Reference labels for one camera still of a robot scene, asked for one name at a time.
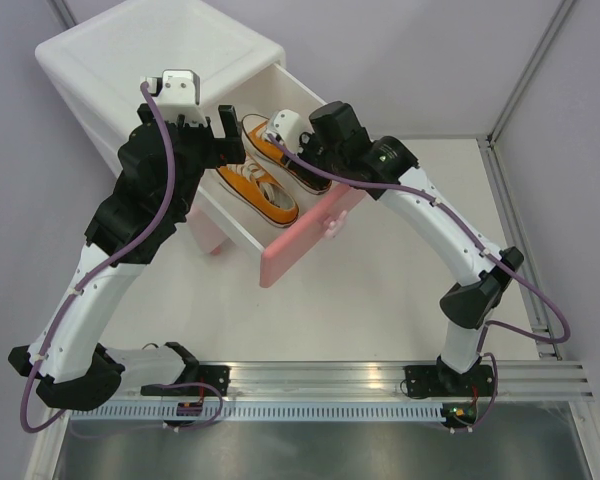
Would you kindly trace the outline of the orange sneaker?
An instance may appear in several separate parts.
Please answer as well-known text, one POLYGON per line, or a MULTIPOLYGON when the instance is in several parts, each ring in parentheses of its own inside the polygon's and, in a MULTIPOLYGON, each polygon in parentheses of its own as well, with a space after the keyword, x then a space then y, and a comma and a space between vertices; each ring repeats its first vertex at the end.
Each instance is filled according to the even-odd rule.
POLYGON ((256 160, 247 155, 241 164, 218 167, 219 183, 267 222, 290 227, 299 217, 299 206, 282 185, 256 160))
POLYGON ((267 123, 268 118, 258 113, 242 117, 241 127, 249 149, 260 159, 281 168, 308 193, 325 194, 332 182, 289 160, 279 148, 270 143, 265 135, 267 123))

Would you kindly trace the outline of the dark pink drawer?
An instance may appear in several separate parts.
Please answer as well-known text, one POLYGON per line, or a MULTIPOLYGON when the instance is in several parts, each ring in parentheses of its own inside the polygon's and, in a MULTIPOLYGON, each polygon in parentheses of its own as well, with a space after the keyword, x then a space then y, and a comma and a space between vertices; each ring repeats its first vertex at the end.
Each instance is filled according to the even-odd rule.
MULTIPOLYGON (((266 67, 225 95, 220 102, 233 105, 240 117, 258 113, 265 117, 289 108, 306 117, 322 104, 320 97, 278 64, 266 67)), ((268 223, 243 201, 231 195, 213 172, 207 172, 196 195, 195 205, 206 213, 259 267, 259 285, 273 286, 323 237, 324 222, 348 213, 364 193, 334 184, 323 195, 312 195, 287 173, 266 161, 263 166, 278 180, 299 205, 299 218, 288 228, 268 223)))

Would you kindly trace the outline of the light pink drawer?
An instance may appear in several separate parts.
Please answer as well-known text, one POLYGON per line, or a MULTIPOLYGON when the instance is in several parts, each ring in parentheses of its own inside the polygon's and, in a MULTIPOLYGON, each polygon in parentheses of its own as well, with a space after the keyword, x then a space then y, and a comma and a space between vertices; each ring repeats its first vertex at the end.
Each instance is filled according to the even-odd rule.
POLYGON ((187 215, 187 225, 199 250, 207 255, 219 255, 228 236, 200 208, 193 206, 187 215))

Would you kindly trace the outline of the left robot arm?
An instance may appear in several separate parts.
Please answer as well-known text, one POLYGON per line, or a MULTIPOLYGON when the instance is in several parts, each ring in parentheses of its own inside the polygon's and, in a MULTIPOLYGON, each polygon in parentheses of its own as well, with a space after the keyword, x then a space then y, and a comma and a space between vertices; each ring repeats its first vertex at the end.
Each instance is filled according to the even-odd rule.
POLYGON ((41 340, 15 347, 8 360, 35 384, 48 407, 94 410, 118 392, 186 396, 198 384, 199 362, 177 342, 119 350, 100 344, 125 293, 183 223, 204 173, 245 159, 241 127, 231 105, 218 108, 224 137, 211 121, 184 113, 157 121, 147 104, 140 125, 118 149, 122 166, 112 194, 98 207, 69 290, 41 340))

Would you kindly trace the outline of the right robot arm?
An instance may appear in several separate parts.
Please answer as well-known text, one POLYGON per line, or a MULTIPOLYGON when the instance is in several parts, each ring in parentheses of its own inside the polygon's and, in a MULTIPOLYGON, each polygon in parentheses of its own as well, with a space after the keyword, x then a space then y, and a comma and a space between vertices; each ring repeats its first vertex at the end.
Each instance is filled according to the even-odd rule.
POLYGON ((436 381, 449 395, 462 393, 478 371, 484 323, 522 265, 523 254, 515 247, 498 247, 470 226, 417 157, 395 137, 371 139, 350 104, 323 105, 310 114, 309 123, 311 132, 300 137, 300 159, 366 191, 401 216, 451 272, 455 283, 439 301, 449 324, 436 381))

